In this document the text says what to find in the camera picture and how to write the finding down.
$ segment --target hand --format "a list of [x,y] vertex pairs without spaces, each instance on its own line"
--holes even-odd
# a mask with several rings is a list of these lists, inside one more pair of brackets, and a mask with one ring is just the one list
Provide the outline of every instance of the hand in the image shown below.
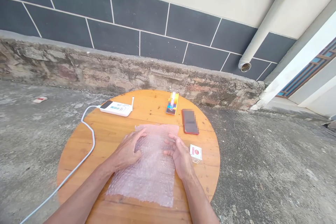
[[175,140],[175,142],[172,142],[168,139],[165,139],[164,142],[172,146],[173,149],[164,150],[163,154],[173,157],[177,175],[182,181],[187,180],[195,175],[194,165],[192,164],[193,162],[191,160],[189,148],[178,136],[169,133],[168,137]]
[[141,152],[138,150],[134,152],[135,144],[140,137],[147,136],[146,128],[140,131],[134,131],[124,137],[115,152],[106,160],[114,167],[114,171],[126,168],[134,164],[141,157]]

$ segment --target white drainpipe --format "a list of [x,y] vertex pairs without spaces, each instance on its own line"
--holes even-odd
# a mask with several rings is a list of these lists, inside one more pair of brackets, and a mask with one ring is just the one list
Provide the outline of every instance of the white drainpipe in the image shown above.
[[261,25],[259,26],[257,32],[255,33],[252,41],[248,45],[246,51],[244,52],[243,56],[239,60],[238,68],[242,72],[247,72],[251,69],[251,59],[259,49],[261,43],[266,38],[268,32],[270,31],[270,27],[272,23],[276,20],[279,9],[281,5],[284,3],[285,0],[275,0],[270,7],[269,11],[267,12],[264,20],[262,21]]

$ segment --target power cord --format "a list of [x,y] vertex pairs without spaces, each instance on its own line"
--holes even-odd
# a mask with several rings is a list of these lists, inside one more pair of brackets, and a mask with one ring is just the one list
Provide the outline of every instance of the power cord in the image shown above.
[[56,188],[56,190],[45,200],[43,201],[43,203],[41,205],[39,205],[33,212],[31,212],[23,221],[20,222],[20,224],[23,224],[24,222],[26,222],[34,213],[36,213],[48,200],[51,199],[52,196],[55,195],[55,193],[57,193],[57,191],[62,187],[62,185],[64,185],[64,183],[70,178],[70,176],[78,169],[79,166],[81,166],[81,164],[88,158],[88,156],[90,156],[91,152],[93,151],[93,149],[95,148],[96,145],[96,139],[95,139],[95,132],[93,131],[93,129],[86,123],[84,122],[84,117],[85,114],[87,112],[87,110],[91,107],[96,107],[99,108],[100,106],[89,106],[86,108],[86,110],[84,111],[84,114],[82,116],[82,119],[80,120],[82,123],[84,123],[92,132],[92,148],[89,151],[89,153],[85,156],[85,158],[83,158],[83,160],[75,167],[75,169],[72,170],[72,172],[70,172],[70,174],[63,180],[63,182]]

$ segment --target small box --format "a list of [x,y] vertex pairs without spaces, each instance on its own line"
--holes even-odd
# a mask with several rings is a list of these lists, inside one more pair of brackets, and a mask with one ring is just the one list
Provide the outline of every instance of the small box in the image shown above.
[[178,100],[179,100],[179,94],[176,92],[172,92],[170,94],[170,98],[168,99],[168,106],[166,110],[167,114],[172,114],[172,115],[176,114]]
[[33,102],[35,102],[35,103],[41,103],[41,102],[43,102],[45,100],[48,100],[48,98],[42,96],[40,98],[37,98],[36,100],[33,100]]
[[202,148],[190,145],[190,156],[193,163],[199,163],[202,161]]

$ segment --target colorful box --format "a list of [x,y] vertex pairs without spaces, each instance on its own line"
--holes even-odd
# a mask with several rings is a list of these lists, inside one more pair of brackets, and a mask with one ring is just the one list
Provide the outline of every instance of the colorful box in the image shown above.
[[168,99],[168,106],[166,113],[167,114],[176,114],[176,109],[177,109],[177,102],[179,100],[179,94],[176,92],[172,92],[170,95],[170,98]]

